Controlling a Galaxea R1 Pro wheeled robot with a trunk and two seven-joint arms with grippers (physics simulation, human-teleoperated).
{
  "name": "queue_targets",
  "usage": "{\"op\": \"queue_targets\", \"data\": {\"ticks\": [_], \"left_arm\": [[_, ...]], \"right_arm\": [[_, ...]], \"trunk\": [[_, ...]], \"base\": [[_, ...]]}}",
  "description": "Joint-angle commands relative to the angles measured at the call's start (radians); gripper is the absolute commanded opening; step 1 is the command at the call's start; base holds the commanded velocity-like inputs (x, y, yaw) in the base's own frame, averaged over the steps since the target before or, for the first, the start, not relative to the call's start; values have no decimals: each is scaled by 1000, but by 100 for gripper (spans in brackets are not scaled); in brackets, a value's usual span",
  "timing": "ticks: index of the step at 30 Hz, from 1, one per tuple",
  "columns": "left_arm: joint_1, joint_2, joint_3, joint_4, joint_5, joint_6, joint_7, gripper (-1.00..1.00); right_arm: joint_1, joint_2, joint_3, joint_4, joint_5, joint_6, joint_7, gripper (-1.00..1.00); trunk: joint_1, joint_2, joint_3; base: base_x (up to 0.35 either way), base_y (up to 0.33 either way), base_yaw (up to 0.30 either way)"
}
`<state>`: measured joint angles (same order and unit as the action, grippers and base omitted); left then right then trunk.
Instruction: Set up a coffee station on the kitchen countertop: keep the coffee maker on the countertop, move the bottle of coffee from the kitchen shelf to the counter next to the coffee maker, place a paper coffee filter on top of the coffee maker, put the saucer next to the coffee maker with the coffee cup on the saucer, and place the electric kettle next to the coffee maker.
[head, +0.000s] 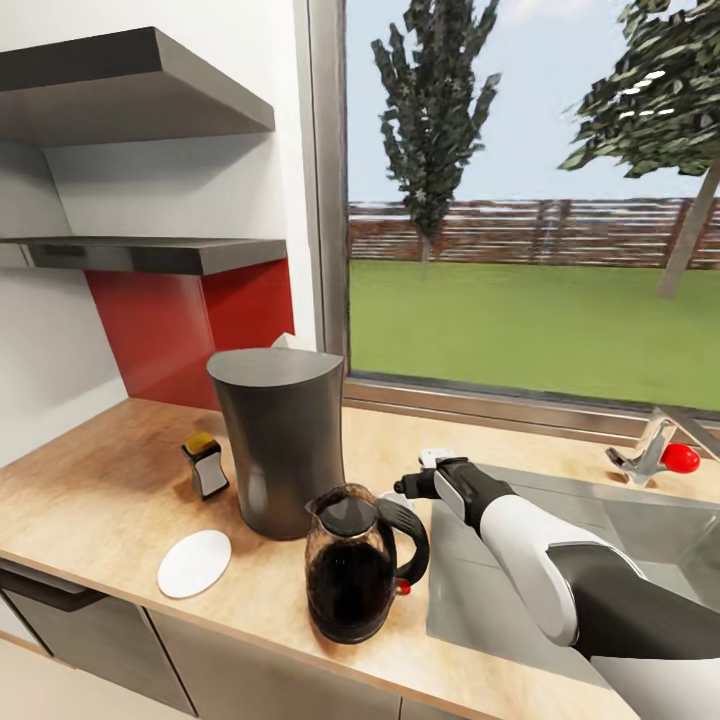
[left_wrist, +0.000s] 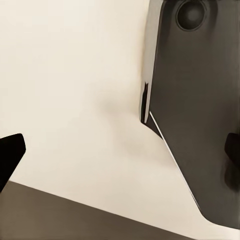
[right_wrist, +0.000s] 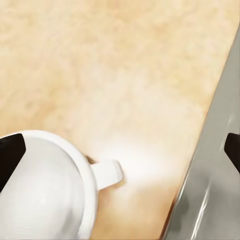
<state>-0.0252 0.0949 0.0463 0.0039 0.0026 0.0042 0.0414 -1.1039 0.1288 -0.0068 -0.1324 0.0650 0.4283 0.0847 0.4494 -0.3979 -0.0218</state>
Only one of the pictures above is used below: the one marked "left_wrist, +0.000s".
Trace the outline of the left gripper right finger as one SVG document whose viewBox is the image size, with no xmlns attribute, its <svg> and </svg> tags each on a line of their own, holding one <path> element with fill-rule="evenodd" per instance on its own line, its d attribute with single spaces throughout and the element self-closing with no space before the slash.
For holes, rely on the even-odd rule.
<svg viewBox="0 0 240 240">
<path fill-rule="evenodd" d="M 228 134 L 224 151 L 240 173 L 240 134 Z"/>
</svg>

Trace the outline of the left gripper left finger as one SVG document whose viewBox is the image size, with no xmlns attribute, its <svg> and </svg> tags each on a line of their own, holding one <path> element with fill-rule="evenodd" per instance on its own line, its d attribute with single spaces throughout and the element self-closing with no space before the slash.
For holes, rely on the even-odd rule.
<svg viewBox="0 0 240 240">
<path fill-rule="evenodd" d="M 0 138 L 0 193 L 26 153 L 22 133 Z"/>
</svg>

